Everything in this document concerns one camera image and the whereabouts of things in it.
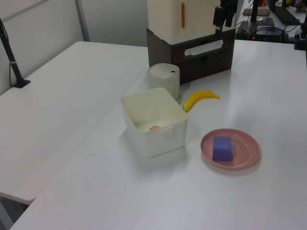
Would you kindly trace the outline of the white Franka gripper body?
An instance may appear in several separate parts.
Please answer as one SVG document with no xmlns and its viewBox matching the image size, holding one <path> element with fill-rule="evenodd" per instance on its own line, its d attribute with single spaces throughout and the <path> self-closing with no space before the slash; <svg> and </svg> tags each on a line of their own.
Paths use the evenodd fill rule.
<svg viewBox="0 0 307 230">
<path fill-rule="evenodd" d="M 220 0 L 220 7 L 224 15 L 232 15 L 237 12 L 238 0 Z"/>
</svg>

